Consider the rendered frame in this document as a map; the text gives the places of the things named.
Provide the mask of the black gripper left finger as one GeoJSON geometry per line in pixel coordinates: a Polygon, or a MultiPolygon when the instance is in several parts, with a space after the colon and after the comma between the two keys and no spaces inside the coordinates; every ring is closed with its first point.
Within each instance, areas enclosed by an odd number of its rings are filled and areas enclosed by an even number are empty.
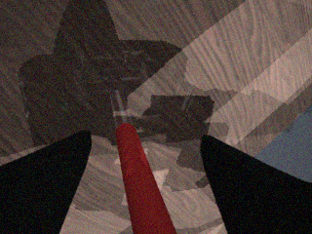
{"type": "Polygon", "coordinates": [[[0,165],[0,234],[59,234],[91,152],[89,130],[0,165]]]}

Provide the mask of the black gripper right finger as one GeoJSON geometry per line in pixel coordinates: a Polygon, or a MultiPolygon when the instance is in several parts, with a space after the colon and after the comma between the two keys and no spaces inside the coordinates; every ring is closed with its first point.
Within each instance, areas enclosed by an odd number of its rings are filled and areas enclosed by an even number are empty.
{"type": "Polygon", "coordinates": [[[199,151],[227,234],[312,234],[312,182],[213,136],[199,151]]]}

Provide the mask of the red peg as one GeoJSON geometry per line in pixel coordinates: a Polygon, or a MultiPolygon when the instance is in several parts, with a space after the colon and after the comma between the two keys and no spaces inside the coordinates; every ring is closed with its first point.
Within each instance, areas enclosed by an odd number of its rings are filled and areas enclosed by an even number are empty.
{"type": "Polygon", "coordinates": [[[133,234],[176,234],[136,128],[132,124],[121,124],[114,135],[120,152],[133,234]]]}

